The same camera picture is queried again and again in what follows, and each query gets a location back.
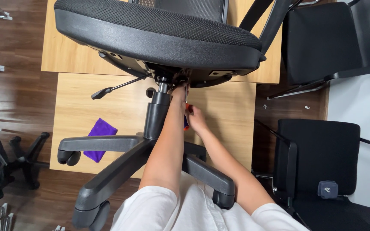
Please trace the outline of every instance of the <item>purple cloth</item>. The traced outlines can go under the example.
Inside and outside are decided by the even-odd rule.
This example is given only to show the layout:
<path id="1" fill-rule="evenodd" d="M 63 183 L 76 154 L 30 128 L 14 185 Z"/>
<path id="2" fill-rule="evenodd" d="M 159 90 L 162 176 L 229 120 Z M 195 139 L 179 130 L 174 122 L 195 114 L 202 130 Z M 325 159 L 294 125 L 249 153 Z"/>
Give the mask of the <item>purple cloth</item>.
<path id="1" fill-rule="evenodd" d="M 105 120 L 99 118 L 88 136 L 114 136 L 118 129 L 112 127 Z M 84 155 L 99 163 L 104 156 L 105 151 L 84 151 Z"/>

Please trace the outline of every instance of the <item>wooden floor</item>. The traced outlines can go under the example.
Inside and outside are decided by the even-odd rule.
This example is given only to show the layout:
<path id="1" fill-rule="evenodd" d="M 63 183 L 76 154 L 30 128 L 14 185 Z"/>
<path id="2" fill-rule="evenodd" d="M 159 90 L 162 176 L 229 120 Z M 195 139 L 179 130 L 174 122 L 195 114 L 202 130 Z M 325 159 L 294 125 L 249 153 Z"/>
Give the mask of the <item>wooden floor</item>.
<path id="1" fill-rule="evenodd" d="M 52 134 L 58 74 L 40 71 L 46 4 L 46 0 L 0 0 L 0 7 L 13 17 L 13 21 L 0 20 L 0 65 L 5 66 L 5 72 L 0 72 L 0 139 L 9 153 L 7 143 L 14 136 L 21 136 L 27 148 L 41 132 Z M 281 69 L 281 84 L 258 87 L 255 118 L 272 128 L 280 118 L 321 118 L 322 91 L 266 101 L 267 95 L 288 87 L 284 67 Z M 49 139 L 39 160 L 49 161 L 50 146 Z M 255 127 L 255 170 L 272 170 L 274 146 L 275 139 Z M 50 231 L 57 225 L 75 230 L 71 225 L 75 199 L 93 175 L 42 169 L 36 191 L 25 190 L 22 176 L 17 175 L 18 181 L 5 188 L 0 200 L 0 204 L 8 202 L 16 214 L 14 231 Z M 131 179 L 110 198 L 112 215 L 138 185 L 139 180 Z M 109 230 L 112 215 L 103 230 Z"/>

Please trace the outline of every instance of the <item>adjustment lever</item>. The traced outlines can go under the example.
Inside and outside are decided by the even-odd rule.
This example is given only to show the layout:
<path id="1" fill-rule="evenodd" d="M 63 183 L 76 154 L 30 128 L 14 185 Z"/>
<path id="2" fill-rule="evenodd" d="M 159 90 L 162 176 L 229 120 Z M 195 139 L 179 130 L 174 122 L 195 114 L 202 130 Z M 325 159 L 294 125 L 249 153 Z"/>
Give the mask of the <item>adjustment lever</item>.
<path id="1" fill-rule="evenodd" d="M 121 87 L 126 86 L 126 85 L 131 84 L 131 83 L 135 83 L 136 81 L 140 81 L 141 79 L 145 79 L 145 78 L 150 77 L 150 76 L 152 76 L 152 74 L 144 75 L 142 77 L 136 78 L 134 80 L 131 80 L 131 81 L 126 82 L 126 83 L 123 83 L 123 84 L 118 85 L 116 87 L 107 87 L 107 88 L 104 88 L 104 89 L 102 89 L 102 90 L 100 90 L 100 91 L 95 92 L 94 94 L 92 94 L 91 95 L 91 99 L 100 99 L 100 98 L 104 97 L 106 94 L 110 93 L 113 90 L 116 90 L 118 88 L 121 88 Z"/>

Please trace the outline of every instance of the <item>person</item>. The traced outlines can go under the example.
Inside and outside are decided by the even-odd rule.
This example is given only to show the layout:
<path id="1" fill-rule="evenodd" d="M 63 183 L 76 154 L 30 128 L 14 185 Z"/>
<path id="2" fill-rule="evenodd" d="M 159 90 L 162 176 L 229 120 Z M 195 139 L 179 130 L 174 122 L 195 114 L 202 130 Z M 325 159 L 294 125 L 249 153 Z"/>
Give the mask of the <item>person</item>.
<path id="1" fill-rule="evenodd" d="M 185 109 L 182 85 L 172 99 L 161 134 L 149 156 L 138 191 L 115 213 L 111 231 L 278 231 L 307 229 L 275 204 L 260 182 L 208 128 L 199 108 Z M 229 210 L 212 201 L 213 189 L 182 172 L 184 115 L 203 140 L 216 169 L 235 183 Z"/>

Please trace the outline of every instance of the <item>wooden table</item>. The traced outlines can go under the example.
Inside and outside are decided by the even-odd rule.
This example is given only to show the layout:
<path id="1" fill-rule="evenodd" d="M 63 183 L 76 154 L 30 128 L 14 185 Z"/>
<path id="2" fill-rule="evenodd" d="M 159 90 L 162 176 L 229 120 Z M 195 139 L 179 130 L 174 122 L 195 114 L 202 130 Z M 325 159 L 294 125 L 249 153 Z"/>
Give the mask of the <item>wooden table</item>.
<path id="1" fill-rule="evenodd" d="M 86 136 L 98 118 L 118 129 L 117 135 L 134 135 L 145 125 L 148 87 L 157 87 L 147 78 L 92 100 L 99 89 L 115 86 L 134 79 L 133 76 L 59 73 L 55 104 L 50 169 L 98 173 L 122 153 L 106 152 L 99 163 L 85 155 L 75 166 L 57 161 L 59 142 L 68 137 Z M 206 115 L 208 126 L 229 152 L 248 170 L 251 169 L 256 83 L 226 82 L 213 87 L 192 88 L 188 102 Z M 185 140 L 202 145 L 192 129 Z M 132 177 L 140 178 L 143 167 Z"/>
<path id="2" fill-rule="evenodd" d="M 100 58 L 95 50 L 87 46 L 78 45 L 60 34 L 55 27 L 55 1 L 48 0 L 41 71 L 129 75 Z M 238 26 L 253 2 L 254 0 L 229 0 L 228 24 Z M 261 34 L 272 5 L 270 5 L 251 31 L 257 37 Z M 235 76 L 232 78 L 232 81 L 279 83 L 281 41 L 282 29 L 280 28 L 266 53 L 267 60 L 261 63 L 260 68 L 247 76 Z"/>

